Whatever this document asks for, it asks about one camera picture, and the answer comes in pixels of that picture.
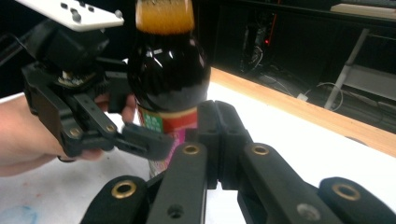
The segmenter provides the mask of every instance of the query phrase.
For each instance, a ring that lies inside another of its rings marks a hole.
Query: black cable
[[[347,91],[347,93],[348,93],[349,96],[351,96],[351,97],[353,97],[353,98],[359,100],[360,102],[362,102],[362,103],[364,103],[364,104],[366,104],[366,105],[370,105],[369,103],[363,101],[361,98],[357,97],[353,92]],[[373,105],[370,105],[370,106],[375,107],[375,108],[378,109],[378,111],[379,111],[380,114],[381,114],[381,120],[380,120],[380,121],[384,121],[384,120],[383,120],[384,114],[386,114],[387,116],[389,116],[389,117],[391,117],[391,118],[393,118],[393,119],[396,119],[396,114],[393,114],[393,113],[391,113],[391,112],[389,112],[389,111],[387,111],[387,110],[382,109],[377,101],[375,101],[375,104],[376,104],[376,106],[373,106]]]
[[[363,116],[365,116],[365,117],[367,117],[367,118],[372,118],[373,120],[370,122],[371,124],[381,124],[381,123],[382,123],[382,124],[386,124],[386,125],[390,125],[390,126],[395,126],[395,123],[388,122],[388,121],[384,120],[384,113],[382,113],[382,112],[384,112],[384,110],[381,111],[381,109],[379,108],[378,105],[377,105],[377,106],[370,105],[369,103],[363,101],[361,98],[357,97],[356,95],[354,95],[354,94],[353,94],[352,92],[350,92],[350,91],[343,91],[343,92],[344,92],[345,95],[348,95],[348,96],[350,96],[350,97],[352,97],[352,98],[358,100],[358,102],[360,102],[361,104],[368,105],[368,106],[370,106],[372,109],[376,109],[376,112],[378,112],[378,114],[375,115],[375,114],[373,114],[373,113],[369,113],[369,112],[367,112],[367,111],[365,111],[365,110],[363,110],[363,109],[360,109],[360,108],[358,108],[358,107],[356,107],[356,106],[353,106],[353,105],[349,106],[348,103],[346,103],[346,104],[343,105],[344,108],[347,108],[347,107],[348,107],[348,108],[351,108],[351,109],[353,109],[354,111],[359,112],[361,115],[363,115]],[[311,96],[310,99],[313,100],[314,102],[315,102],[315,100],[326,100],[326,98],[315,97],[315,95],[314,95],[314,96]]]
[[[17,55],[21,50],[26,49],[24,44],[12,33],[4,32],[0,34],[0,43],[8,38],[14,39],[17,44],[12,43],[8,48],[4,49],[0,54],[0,67]]]
[[[272,80],[271,82],[267,82],[267,81],[262,80],[262,78],[259,77],[259,81],[262,82],[264,85],[274,85],[277,83],[277,77],[268,76],[264,73],[260,73],[260,76],[269,77],[269,79]]]
[[[255,46],[254,49],[257,49],[260,52],[260,56],[259,56],[259,58],[256,58],[255,60],[247,63],[247,64],[252,64],[252,63],[255,63],[255,64],[247,72],[244,72],[244,76],[250,75],[253,71],[255,71],[256,68],[259,66],[260,62],[262,61],[262,58],[264,57],[264,51],[259,46]]]

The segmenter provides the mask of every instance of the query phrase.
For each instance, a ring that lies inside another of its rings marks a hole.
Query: human hand
[[[107,109],[108,95],[95,99],[98,106]],[[136,103],[129,95],[121,112],[122,120],[131,122]],[[58,140],[38,117],[31,114],[24,96],[0,104],[0,176],[17,175],[35,169],[57,156],[67,158]],[[77,160],[98,160],[103,150],[83,150]]]

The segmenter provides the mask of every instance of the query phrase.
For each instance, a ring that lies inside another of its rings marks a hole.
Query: finger
[[[110,101],[110,96],[108,93],[98,95],[94,101],[99,106],[99,108],[103,111],[108,110],[108,102]]]
[[[83,159],[85,161],[97,161],[104,154],[102,149],[85,149],[82,151],[81,155],[78,157],[79,159]]]
[[[134,121],[134,112],[136,110],[136,100],[133,95],[128,95],[125,103],[125,107],[122,109],[121,116],[122,121],[132,122]]]

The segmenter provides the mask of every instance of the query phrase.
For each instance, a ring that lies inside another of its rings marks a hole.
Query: green label
[[[146,128],[159,133],[163,132],[163,120],[160,117],[144,113],[143,119]]]

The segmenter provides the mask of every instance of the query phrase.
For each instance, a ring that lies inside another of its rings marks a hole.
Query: dark background
[[[336,0],[284,0],[282,4],[329,10]],[[122,27],[106,29],[110,44],[103,57],[124,59],[134,44],[134,1],[89,0],[86,3],[115,11],[120,9],[125,19]],[[208,60],[217,68],[243,77],[240,73],[242,46],[247,24],[256,9],[220,6],[210,0],[193,1],[196,19],[195,34],[203,45]],[[0,33],[10,32],[23,37],[45,18],[13,0],[0,1]],[[318,18],[277,15],[272,43],[263,62],[274,63],[289,71],[308,86],[319,82],[334,82],[361,33],[337,21]],[[0,52],[13,42],[6,38]],[[368,38],[357,63],[396,74],[396,44],[386,39]],[[21,67],[33,59],[23,50],[0,66],[0,97],[22,91]]]

